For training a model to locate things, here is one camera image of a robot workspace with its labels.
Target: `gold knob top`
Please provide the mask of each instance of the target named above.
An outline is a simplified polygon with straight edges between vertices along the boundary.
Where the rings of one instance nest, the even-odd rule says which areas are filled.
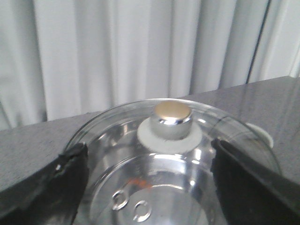
[[[155,114],[163,119],[183,120],[190,116],[191,109],[184,103],[176,101],[164,101],[155,106]]]

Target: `metal knob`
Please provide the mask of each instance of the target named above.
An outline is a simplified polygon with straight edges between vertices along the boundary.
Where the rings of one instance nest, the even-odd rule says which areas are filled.
[[[192,111],[184,103],[164,101],[155,106],[150,126],[155,135],[167,140],[185,138],[192,126]]]

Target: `gray countertop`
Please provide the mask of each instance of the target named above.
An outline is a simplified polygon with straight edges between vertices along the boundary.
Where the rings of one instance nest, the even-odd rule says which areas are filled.
[[[284,176],[300,183],[300,78],[282,77],[183,97],[256,124],[274,139]],[[0,191],[51,162],[98,112],[0,131]]]

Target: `white curtain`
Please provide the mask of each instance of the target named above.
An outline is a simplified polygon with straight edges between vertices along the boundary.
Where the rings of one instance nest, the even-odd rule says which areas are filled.
[[[299,74],[298,0],[1,0],[0,8],[2,127]]]

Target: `clear glass lid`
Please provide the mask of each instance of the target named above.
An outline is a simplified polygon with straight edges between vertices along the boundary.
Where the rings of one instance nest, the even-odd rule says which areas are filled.
[[[254,130],[209,105],[149,99],[99,114],[66,147],[89,149],[89,183],[75,225],[227,224],[211,171],[216,139],[280,173]]]

